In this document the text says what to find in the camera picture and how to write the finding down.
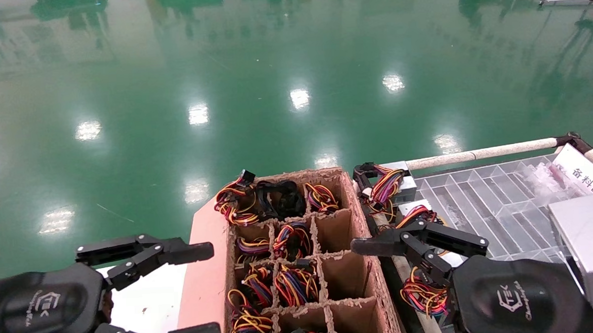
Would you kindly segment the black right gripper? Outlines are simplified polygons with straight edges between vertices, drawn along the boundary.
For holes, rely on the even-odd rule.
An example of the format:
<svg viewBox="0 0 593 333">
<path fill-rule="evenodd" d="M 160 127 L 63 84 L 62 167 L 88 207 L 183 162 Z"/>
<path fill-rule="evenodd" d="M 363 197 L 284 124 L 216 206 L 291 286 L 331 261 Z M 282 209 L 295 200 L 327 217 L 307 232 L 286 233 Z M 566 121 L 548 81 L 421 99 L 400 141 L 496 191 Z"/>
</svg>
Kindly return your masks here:
<svg viewBox="0 0 593 333">
<path fill-rule="evenodd" d="M 414 221 L 372 238 L 356 237 L 351 251 L 404 257 L 438 285 L 451 284 L 455 333 L 574 333 L 580 328 L 585 299 L 567 267 L 532 259 L 493 260 L 485 257 L 488 245 L 477 234 Z M 433 248 L 469 259 L 453 270 Z"/>
</svg>

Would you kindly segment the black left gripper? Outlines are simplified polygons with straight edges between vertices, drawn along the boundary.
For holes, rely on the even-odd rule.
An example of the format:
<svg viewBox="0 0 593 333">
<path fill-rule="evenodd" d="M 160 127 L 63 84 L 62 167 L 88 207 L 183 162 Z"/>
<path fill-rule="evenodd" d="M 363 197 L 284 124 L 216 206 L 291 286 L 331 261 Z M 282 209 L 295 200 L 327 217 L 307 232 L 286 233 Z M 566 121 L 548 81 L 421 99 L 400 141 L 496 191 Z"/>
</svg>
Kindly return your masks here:
<svg viewBox="0 0 593 333">
<path fill-rule="evenodd" d="M 180 237 L 163 240 L 148 234 L 79 246 L 77 263 L 64 269 L 0 279 L 0 333 L 95 333 L 111 320 L 109 289 L 121 291 L 163 265 L 214 255 L 211 242 L 188 244 Z M 92 268 L 117 262 L 106 280 Z"/>
</svg>

